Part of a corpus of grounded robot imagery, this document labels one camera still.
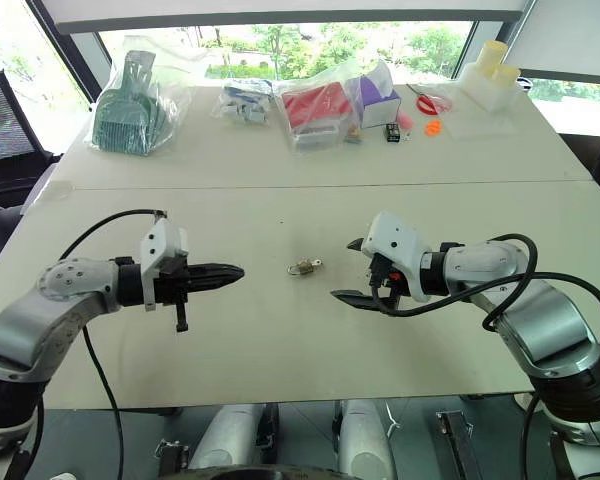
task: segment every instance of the black mesh chair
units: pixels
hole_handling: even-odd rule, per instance
[[[4,72],[0,72],[0,252],[38,178],[57,161],[43,150]]]

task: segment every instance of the green plastic item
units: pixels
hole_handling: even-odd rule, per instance
[[[160,138],[167,114],[148,94],[154,59],[151,52],[129,51],[120,88],[100,96],[92,141],[102,150],[148,155]]]

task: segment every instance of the orange object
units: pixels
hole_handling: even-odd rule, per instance
[[[430,137],[434,137],[440,133],[442,126],[440,125],[440,120],[432,120],[427,123],[427,126],[424,128],[424,133]]]

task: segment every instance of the white table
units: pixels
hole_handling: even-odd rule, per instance
[[[246,276],[192,294],[190,330],[173,307],[122,309],[90,325],[122,407],[520,391],[530,384],[483,313],[458,304],[412,319],[355,310],[329,295],[367,290],[368,259],[345,249],[389,210],[432,246],[521,232],[539,247],[540,270],[579,275],[600,288],[600,190],[591,181],[251,189],[50,189],[0,257],[0,310],[82,231],[113,212],[166,208],[189,233],[190,262],[227,262]],[[99,231],[76,255],[134,254],[150,218]],[[322,271],[291,277],[304,257]],[[596,332],[600,312],[565,287]],[[82,341],[51,381],[50,408],[106,408]]]
[[[418,185],[516,181],[589,180],[587,170],[520,95],[512,106],[514,135],[455,141],[430,138],[432,117],[415,107],[415,95],[397,87],[402,110],[412,115],[411,139],[388,144],[381,128],[364,130],[362,145],[294,155],[282,122],[236,126],[213,118],[218,87],[196,90],[192,108],[170,145],[148,157],[99,152],[82,141],[66,153],[54,178],[75,188],[219,188],[340,185]]]

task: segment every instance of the white cylinder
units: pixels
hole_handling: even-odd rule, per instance
[[[347,400],[343,408],[338,469],[362,480],[396,480],[396,465],[373,400]]]
[[[498,42],[497,40],[487,40],[484,42],[478,60],[476,60],[476,67],[481,70],[485,75],[490,77],[497,65],[502,62],[505,53],[507,53],[506,43]]]
[[[512,65],[496,65],[491,79],[493,83],[501,87],[509,87],[515,83],[520,76],[520,69]]]
[[[263,405],[225,405],[213,417],[198,444],[189,468],[251,463]]]

